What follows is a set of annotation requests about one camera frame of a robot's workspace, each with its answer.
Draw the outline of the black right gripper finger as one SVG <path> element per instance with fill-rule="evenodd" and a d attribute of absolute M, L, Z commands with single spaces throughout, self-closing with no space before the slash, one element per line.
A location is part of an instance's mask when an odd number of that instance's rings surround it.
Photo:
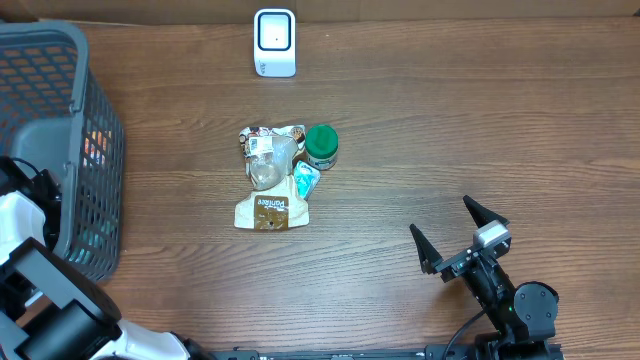
<path fill-rule="evenodd" d="M 441 254 L 415 224 L 411 224 L 409 229 L 416 244 L 422 272 L 437 274 L 439 272 L 437 267 L 442 263 Z"/>
<path fill-rule="evenodd" d="M 493 221 L 498 221 L 504 226 L 509 225 L 509 220 L 507 218 L 482 206 L 480 203 L 475 201 L 471 196 L 464 195 L 462 200 L 478 228 L 481 228 Z"/>

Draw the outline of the teal white small packet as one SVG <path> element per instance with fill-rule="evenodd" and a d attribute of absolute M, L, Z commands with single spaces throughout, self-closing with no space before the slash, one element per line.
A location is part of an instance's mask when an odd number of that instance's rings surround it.
<path fill-rule="evenodd" d="M 321 173 L 308 163 L 300 160 L 293 170 L 293 177 L 299 196 L 304 200 L 308 200 L 321 179 Z"/>

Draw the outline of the green lidded jar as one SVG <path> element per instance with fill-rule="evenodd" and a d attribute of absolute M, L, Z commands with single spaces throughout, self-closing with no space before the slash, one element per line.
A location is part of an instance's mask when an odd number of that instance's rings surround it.
<path fill-rule="evenodd" d="M 307 160 L 318 170 L 328 170 L 337 162 L 339 137 L 336 130 L 327 124 L 313 126 L 306 134 Z"/>

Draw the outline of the brown white snack pouch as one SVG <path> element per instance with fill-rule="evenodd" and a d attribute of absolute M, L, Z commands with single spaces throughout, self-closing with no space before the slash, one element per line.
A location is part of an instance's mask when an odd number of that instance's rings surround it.
<path fill-rule="evenodd" d="M 307 200 L 299 194 L 294 160 L 305 149 L 303 125 L 253 126 L 239 133 L 245 172 L 253 189 L 235 207 L 240 229 L 283 231 L 309 224 Z"/>

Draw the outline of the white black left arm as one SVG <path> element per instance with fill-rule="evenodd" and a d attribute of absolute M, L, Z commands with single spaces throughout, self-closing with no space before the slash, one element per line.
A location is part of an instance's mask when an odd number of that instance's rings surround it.
<path fill-rule="evenodd" d="M 53 252 L 61 192 L 52 175 L 1 159 L 1 356 L 4 359 L 197 360 L 188 338 L 123 319 L 112 299 Z"/>

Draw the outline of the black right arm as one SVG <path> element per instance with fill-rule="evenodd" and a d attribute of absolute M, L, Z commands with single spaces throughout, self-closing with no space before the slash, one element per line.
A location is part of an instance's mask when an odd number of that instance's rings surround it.
<path fill-rule="evenodd" d="M 414 224 L 409 226 L 421 270 L 447 283 L 461 278 L 481 306 L 445 345 L 428 345 L 427 359 L 562 360 L 556 335 L 559 295 L 543 282 L 514 286 L 498 259 L 511 249 L 509 220 L 466 195 L 477 229 L 472 244 L 445 260 Z"/>

